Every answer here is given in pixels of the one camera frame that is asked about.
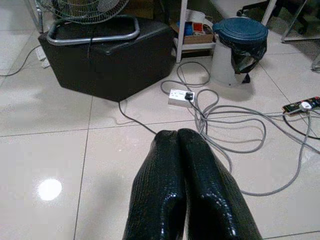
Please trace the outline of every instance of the black ottoman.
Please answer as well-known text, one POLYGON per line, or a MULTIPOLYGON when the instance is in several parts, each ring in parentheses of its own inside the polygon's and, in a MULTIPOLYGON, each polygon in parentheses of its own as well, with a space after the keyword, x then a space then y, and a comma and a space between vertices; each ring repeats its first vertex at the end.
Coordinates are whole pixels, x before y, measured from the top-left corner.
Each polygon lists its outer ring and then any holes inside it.
MULTIPOLYGON (((168 76, 173 32, 164 23, 138 18, 140 35, 130 41, 54 46, 43 33, 38 39, 63 88, 122 101, 168 76)), ((60 26, 56 39, 121 35, 133 31, 128 19, 60 26)))

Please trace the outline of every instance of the boot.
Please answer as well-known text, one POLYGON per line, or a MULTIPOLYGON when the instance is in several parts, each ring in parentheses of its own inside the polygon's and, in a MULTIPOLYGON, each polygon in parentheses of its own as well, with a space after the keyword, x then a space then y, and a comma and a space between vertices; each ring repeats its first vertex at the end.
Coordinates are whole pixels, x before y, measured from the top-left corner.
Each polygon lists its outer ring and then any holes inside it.
POLYGON ((134 179, 123 240, 181 240, 186 208, 178 135, 161 131, 134 179))
POLYGON ((195 131, 178 131, 188 240, 262 240, 235 179, 195 131))

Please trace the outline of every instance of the power strip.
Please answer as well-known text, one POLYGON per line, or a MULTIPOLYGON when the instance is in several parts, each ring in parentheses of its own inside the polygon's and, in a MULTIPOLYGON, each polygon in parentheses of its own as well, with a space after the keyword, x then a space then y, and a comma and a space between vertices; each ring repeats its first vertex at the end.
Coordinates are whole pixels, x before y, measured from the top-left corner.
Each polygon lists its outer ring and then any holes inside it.
POLYGON ((192 108, 190 102, 194 104, 195 96, 195 93, 192 91, 171 89, 168 104, 184 108, 192 108))

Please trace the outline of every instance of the blue object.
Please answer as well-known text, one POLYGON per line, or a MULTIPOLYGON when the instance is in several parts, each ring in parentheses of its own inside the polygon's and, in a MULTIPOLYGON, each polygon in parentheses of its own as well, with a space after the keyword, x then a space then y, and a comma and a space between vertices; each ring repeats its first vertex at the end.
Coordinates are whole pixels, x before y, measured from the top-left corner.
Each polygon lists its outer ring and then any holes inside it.
POLYGON ((268 29, 251 18, 226 18, 213 25, 213 31, 224 40, 237 44, 258 44, 267 39, 268 29))
POLYGON ((184 25, 184 35, 185 36, 191 36, 194 34, 194 31, 192 29, 192 22, 187 21, 184 25))

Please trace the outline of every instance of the red object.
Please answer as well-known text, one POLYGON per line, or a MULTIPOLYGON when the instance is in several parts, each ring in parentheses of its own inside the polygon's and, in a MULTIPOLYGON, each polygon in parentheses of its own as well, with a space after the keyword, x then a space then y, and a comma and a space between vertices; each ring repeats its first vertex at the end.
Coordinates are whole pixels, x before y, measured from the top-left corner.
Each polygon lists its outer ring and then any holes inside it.
POLYGON ((202 33, 204 31, 203 24, 201 22, 193 22, 192 29, 194 32, 202 33))

